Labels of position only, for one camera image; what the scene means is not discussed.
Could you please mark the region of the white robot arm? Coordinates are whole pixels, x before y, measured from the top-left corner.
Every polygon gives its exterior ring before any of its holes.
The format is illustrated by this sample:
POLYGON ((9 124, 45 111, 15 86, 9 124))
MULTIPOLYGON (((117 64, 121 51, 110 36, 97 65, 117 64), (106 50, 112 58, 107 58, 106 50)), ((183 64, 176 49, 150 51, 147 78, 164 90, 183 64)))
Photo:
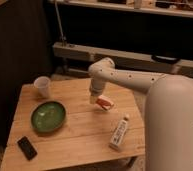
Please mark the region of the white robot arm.
POLYGON ((92 102, 108 82, 146 94, 145 171, 193 171, 193 78, 118 70, 110 58, 88 72, 92 102))

